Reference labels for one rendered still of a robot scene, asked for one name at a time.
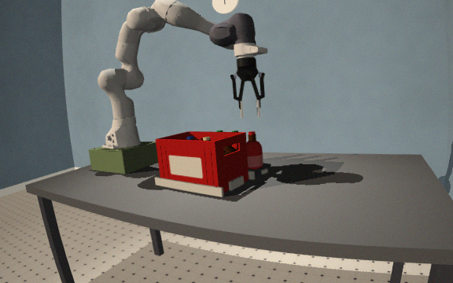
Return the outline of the red bottle with pink label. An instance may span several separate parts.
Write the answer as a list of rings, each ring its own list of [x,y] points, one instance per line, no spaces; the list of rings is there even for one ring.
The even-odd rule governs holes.
[[[263,166],[262,145],[256,140],[255,131],[249,132],[248,136],[249,141],[246,142],[248,168],[255,170]]]

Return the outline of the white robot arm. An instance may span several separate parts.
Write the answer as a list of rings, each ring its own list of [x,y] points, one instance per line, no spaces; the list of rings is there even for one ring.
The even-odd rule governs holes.
[[[256,45],[254,22],[246,13],[234,13],[229,19],[216,24],[176,0],[156,0],[151,7],[132,9],[120,30],[116,47],[116,58],[121,61],[122,68],[104,70],[98,77],[100,88],[112,103],[114,119],[103,148],[118,149],[141,144],[134,117],[134,102],[124,90],[139,88],[144,82],[137,62],[142,34],[144,31],[160,31],[166,23],[209,35],[217,46],[234,50],[237,58],[267,53],[267,48]]]

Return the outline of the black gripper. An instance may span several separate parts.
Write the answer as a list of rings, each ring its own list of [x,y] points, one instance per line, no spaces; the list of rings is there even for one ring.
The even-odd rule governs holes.
[[[234,93],[234,100],[238,100],[238,103],[239,103],[239,109],[241,110],[241,116],[242,118],[244,118],[243,116],[243,105],[242,105],[242,94],[243,94],[243,90],[244,90],[244,85],[245,85],[245,82],[246,81],[251,81],[252,82],[252,86],[253,86],[253,89],[256,93],[256,97],[257,97],[257,103],[256,103],[256,106],[257,106],[257,116],[260,117],[260,99],[261,98],[264,98],[265,97],[265,93],[264,93],[264,82],[263,82],[263,78],[264,78],[264,73],[262,72],[258,72],[257,68],[256,68],[256,59],[254,57],[245,57],[245,58],[238,58],[237,59],[237,72],[233,75],[230,75],[231,79],[232,79],[232,83],[233,83],[233,93]],[[256,86],[256,82],[255,82],[255,77],[257,76],[257,74],[259,75],[260,77],[260,93],[261,95],[259,95],[259,92],[258,92],[258,89],[257,89],[257,86]],[[237,76],[241,79],[241,87],[240,87],[240,92],[239,92],[239,97],[237,97],[237,90],[236,90],[236,81],[235,79],[237,78]]]

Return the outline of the red crate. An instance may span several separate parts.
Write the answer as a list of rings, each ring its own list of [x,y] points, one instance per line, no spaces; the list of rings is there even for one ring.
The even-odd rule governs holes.
[[[186,140],[188,136],[194,140]],[[237,151],[224,156],[229,145]],[[188,131],[167,136],[158,164],[161,178],[223,187],[225,193],[230,181],[240,176],[249,180],[246,132]]]

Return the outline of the brown bottle with red cap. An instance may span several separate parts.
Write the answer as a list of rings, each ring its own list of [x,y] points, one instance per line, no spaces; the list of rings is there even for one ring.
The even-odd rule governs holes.
[[[236,152],[237,150],[232,147],[232,145],[229,145],[227,147],[224,147],[224,156],[233,152]]]

